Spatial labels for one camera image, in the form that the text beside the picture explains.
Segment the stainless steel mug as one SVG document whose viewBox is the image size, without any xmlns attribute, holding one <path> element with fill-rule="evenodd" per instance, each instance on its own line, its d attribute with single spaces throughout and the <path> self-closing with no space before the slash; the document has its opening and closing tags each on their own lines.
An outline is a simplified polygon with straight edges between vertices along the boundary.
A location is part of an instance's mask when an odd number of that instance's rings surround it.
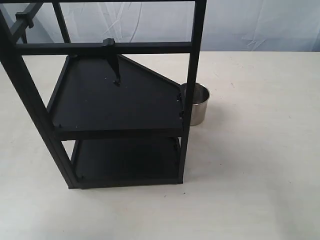
<svg viewBox="0 0 320 240">
<path fill-rule="evenodd" d="M 187 92 L 187 83 L 181 84 L 179 88 L 180 88 L 180 94 L 177 99 L 181 105 L 181 111 L 180 111 L 179 117 L 181 118 L 182 126 L 184 128 L 183 117 L 185 112 L 185 96 Z M 192 111 L 191 111 L 191 118 L 190 118 L 191 126 L 199 125 L 204 121 L 209 98 L 210 98 L 210 91 L 204 85 L 196 82 L 194 86 Z"/>
</svg>

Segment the black metal shelf rack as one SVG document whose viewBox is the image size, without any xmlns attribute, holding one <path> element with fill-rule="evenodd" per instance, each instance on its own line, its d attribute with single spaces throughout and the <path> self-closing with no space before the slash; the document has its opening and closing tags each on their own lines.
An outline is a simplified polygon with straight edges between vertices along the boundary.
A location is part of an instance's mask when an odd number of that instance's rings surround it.
<svg viewBox="0 0 320 240">
<path fill-rule="evenodd" d="M 61 2 L 52 1 L 62 43 L 28 43 L 21 20 L 0 18 L 0 61 L 69 189 L 182 184 L 207 3 L 194 3 L 190 41 L 115 42 L 121 85 L 103 42 L 71 42 Z M 129 55 L 189 54 L 180 84 Z M 25 56 L 64 55 L 44 104 Z"/>
</svg>

